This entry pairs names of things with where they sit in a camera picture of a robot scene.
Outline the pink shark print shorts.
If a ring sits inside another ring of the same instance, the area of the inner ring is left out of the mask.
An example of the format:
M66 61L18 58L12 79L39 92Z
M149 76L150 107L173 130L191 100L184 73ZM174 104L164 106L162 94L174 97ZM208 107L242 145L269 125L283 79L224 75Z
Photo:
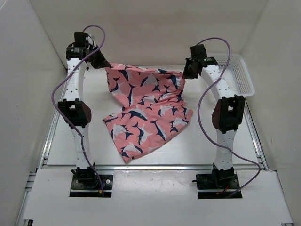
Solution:
M189 124L193 110L182 97L181 71L124 64L111 64L105 71L121 109L103 122L124 163L159 149Z

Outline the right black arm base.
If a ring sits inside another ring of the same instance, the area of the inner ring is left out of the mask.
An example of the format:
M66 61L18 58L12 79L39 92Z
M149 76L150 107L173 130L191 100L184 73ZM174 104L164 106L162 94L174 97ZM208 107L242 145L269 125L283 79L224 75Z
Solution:
M197 174L191 182L197 185L199 199L243 198L233 167L228 170L213 169L210 174Z

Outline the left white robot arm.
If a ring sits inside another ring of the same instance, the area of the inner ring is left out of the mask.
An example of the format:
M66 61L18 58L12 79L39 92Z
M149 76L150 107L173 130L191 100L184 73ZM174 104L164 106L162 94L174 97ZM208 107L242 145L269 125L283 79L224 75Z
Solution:
M88 127L92 119L91 109L83 101L84 74L88 65L95 69L110 67L93 38L85 32L76 32L74 42L66 49L68 77L64 97L57 103L59 113L71 128L77 156L73 174L87 188L98 185L99 177L91 157Z

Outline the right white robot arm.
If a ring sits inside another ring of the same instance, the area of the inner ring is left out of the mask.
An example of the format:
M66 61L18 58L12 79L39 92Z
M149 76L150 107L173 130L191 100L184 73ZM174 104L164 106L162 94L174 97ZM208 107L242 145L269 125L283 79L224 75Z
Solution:
M211 182L222 188L233 178L233 143L236 131L242 123L245 98L236 95L222 78L222 71L214 57L208 57L203 44L190 48L183 76L196 79L201 76L210 88L216 105L212 113L212 124L217 134L217 150L213 163Z

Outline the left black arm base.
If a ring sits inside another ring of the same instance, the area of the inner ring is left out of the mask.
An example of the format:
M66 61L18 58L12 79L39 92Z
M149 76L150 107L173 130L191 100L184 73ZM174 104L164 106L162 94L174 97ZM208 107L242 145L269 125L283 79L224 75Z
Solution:
M113 187L112 174L100 174L99 177L89 167L72 169L70 197L111 198Z

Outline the white plastic mesh basket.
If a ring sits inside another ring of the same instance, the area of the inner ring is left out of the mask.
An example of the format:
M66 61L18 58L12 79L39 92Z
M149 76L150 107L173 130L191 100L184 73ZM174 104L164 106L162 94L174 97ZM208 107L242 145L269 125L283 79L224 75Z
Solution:
M220 70L226 67L223 78L235 94L244 97L251 97L255 94L251 77L241 55L231 54L228 63L226 53L213 53L212 56L216 59Z

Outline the aluminium front rail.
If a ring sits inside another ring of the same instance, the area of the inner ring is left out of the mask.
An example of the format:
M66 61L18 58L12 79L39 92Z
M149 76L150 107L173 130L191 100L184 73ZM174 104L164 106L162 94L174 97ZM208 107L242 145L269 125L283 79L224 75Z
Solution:
M75 169L74 165L42 165L41 169ZM201 165L97 165L97 170L212 170L212 164ZM257 170L254 164L235 164L235 170Z

